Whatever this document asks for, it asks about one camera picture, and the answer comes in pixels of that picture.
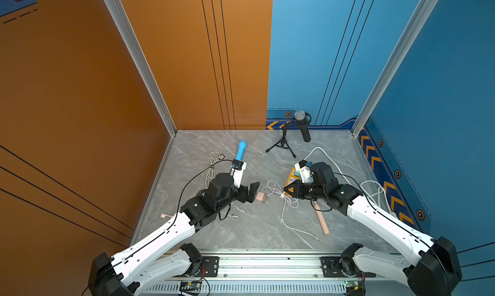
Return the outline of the pink electric toothbrush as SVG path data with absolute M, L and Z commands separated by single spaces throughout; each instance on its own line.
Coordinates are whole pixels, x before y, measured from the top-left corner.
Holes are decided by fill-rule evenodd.
M 322 231 L 324 233 L 324 235 L 329 235 L 330 234 L 330 230 L 327 226 L 327 222 L 324 218 L 324 215 L 323 215 L 323 212 L 321 210 L 321 208 L 318 206 L 317 202 L 316 201 L 313 201 L 312 202 L 312 205 L 313 205 L 313 208 L 317 214 L 317 217 L 318 217 L 318 221 L 322 227 Z

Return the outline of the orange power strip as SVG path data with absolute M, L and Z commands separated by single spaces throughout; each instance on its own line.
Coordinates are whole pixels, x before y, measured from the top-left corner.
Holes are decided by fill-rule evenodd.
M 290 185 L 291 183 L 293 183 L 293 182 L 295 182 L 296 180 L 299 180 L 299 179 L 300 179 L 300 178 L 295 178 L 295 177 L 292 177 L 292 176 L 291 176 L 291 172 L 290 172 L 290 174 L 289 174 L 289 176 L 288 176 L 288 178 L 287 178 L 287 181 L 286 181 L 285 186 Z

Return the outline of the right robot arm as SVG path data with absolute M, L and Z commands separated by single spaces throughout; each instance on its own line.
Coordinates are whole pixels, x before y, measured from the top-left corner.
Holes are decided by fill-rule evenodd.
M 360 189 L 341 184 L 327 163 L 295 164 L 296 179 L 284 187 L 295 199 L 323 201 L 363 224 L 394 247 L 398 254 L 375 252 L 353 243 L 340 255 L 346 277 L 372 273 L 408 286 L 415 295 L 451 295 L 462 280 L 455 245 L 448 239 L 433 239 L 381 209 Z

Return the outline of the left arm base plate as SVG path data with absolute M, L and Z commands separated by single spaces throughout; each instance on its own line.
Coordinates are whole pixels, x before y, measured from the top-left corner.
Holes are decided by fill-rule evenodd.
M 192 262 L 183 275 L 187 277 L 216 277 L 219 271 L 219 261 L 219 256 L 202 256 L 201 262 Z

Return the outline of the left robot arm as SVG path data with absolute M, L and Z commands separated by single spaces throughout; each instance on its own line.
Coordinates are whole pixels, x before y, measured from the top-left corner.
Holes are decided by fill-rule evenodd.
M 131 247 L 93 262 L 87 290 L 92 295 L 140 295 L 155 284 L 176 276 L 202 275 L 202 255 L 184 240 L 214 222 L 223 220 L 235 201 L 252 203 L 260 184 L 236 185 L 229 173 L 220 173 L 207 189 L 187 200 L 178 212 L 156 231 Z

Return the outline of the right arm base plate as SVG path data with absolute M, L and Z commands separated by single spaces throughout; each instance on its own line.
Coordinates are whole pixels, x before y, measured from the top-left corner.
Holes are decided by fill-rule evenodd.
M 353 261 L 340 256 L 323 256 L 320 258 L 320 263 L 325 278 L 361 278 L 362 275 Z

